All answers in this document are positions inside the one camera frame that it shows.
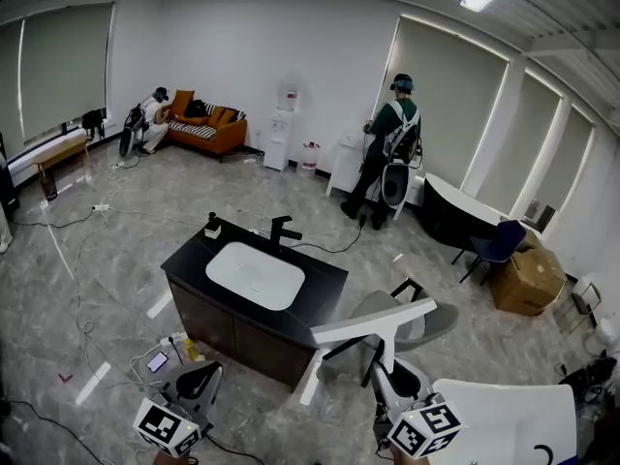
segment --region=marble floor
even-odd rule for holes
[[[13,217],[20,223],[60,226],[86,217],[100,202],[142,214],[95,213],[63,229],[12,225],[15,241],[0,258],[1,367],[10,399],[29,401],[41,415],[71,427],[102,463],[146,464],[152,458],[135,456],[144,444],[132,430],[144,389],[131,383],[129,362],[182,329],[172,302],[154,317],[148,314],[169,294],[160,264],[197,231],[191,223],[204,223],[215,211],[245,228],[268,230],[264,216],[289,214],[290,228],[305,241],[331,249],[349,244],[357,223],[340,211],[341,193],[325,197],[325,179],[264,169],[256,156],[232,155],[219,164],[167,146],[132,169],[111,171],[117,154],[114,141],[93,150],[89,163],[76,160],[59,168],[59,195],[50,204],[37,181],[21,189],[21,209]],[[457,305],[461,317],[454,331],[401,355],[431,380],[551,384],[559,379],[556,364],[574,370],[587,359],[581,336],[558,326],[555,308],[537,318],[520,317],[495,310],[476,273],[459,285],[466,265],[461,260],[451,266],[456,250],[429,237],[409,209],[380,232],[366,226],[347,253],[299,250],[349,270],[337,318],[347,318],[365,295],[391,291],[406,276]],[[372,391],[359,386],[371,357],[363,348],[323,367],[322,385],[309,407],[296,403],[284,386],[215,352],[206,355],[225,367],[212,414],[213,436],[222,442],[266,464],[384,461],[373,454]],[[172,353],[168,364],[176,363]],[[101,382],[84,397],[94,371]],[[17,463],[95,462],[66,432],[37,420],[24,406],[14,406],[4,436]],[[208,464],[252,463],[207,441],[193,455]]]

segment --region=cardboard box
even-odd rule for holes
[[[566,275],[555,255],[538,247],[514,253],[489,282],[496,308],[533,317],[562,291]]]

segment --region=yellow object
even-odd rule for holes
[[[187,358],[191,359],[192,361],[198,361],[200,359],[201,354],[199,353],[198,348],[194,344],[194,341],[188,338],[183,342],[183,346],[185,346]]]

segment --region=man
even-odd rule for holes
[[[4,159],[2,153],[0,153],[0,169],[5,169],[7,161]],[[0,255],[7,251],[9,245],[13,241],[11,236],[11,230],[9,229],[9,223],[7,217],[4,214],[4,208],[0,204]]]
[[[406,74],[398,74],[390,89],[396,94],[396,100],[385,104],[374,122],[364,127],[364,133],[375,135],[375,140],[368,147],[356,188],[349,195],[349,199],[340,205],[340,208],[352,219],[357,217],[359,209],[364,204],[368,188],[383,174],[398,136],[416,125],[419,129],[419,110],[411,100],[411,93],[414,90],[413,80]],[[388,212],[389,206],[380,193],[372,216],[374,229],[381,228],[388,217]]]
[[[157,88],[150,98],[142,103],[144,109],[144,121],[149,125],[144,133],[146,143],[143,148],[149,154],[155,153],[155,147],[164,139],[168,132],[168,118],[170,116],[171,105],[162,107],[164,100],[168,99],[166,88]]]

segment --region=white sink basin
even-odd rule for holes
[[[207,277],[269,310],[289,308],[306,276],[299,267],[234,241],[206,266]]]

